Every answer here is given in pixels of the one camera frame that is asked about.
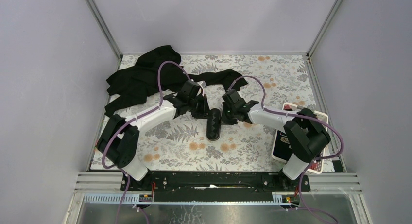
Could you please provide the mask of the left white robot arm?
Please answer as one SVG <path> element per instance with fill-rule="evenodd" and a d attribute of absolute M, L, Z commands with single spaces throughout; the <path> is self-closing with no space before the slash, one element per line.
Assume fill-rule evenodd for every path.
<path fill-rule="evenodd" d="M 128 117 L 111 116 L 96 145 L 102 160 L 109 159 L 132 178 L 138 190 L 146 190 L 151 178 L 150 170 L 136 155 L 140 135 L 188 112 L 198 119 L 207 118 L 205 86 L 205 81 L 186 81 L 180 91 L 162 97 L 158 105 Z"/>

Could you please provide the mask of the black glasses case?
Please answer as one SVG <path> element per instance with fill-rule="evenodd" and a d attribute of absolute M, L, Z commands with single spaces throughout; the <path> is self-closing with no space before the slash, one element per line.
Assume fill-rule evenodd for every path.
<path fill-rule="evenodd" d="M 217 108 L 210 110 L 207 117 L 206 137 L 208 140 L 216 141 L 221 132 L 221 111 Z"/>

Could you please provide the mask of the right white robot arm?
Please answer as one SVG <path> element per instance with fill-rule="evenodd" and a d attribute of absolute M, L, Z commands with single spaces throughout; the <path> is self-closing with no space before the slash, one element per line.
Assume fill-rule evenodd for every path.
<path fill-rule="evenodd" d="M 290 191 L 298 184 L 298 176 L 310 165 L 330 143 L 331 137 L 326 123 L 317 119 L 314 112 L 303 108 L 300 111 L 269 109 L 258 101 L 246 102 L 239 93 L 231 89 L 223 95 L 223 112 L 228 118 L 261 124 L 282 131 L 291 146 L 292 155 L 281 169 L 279 186 Z"/>

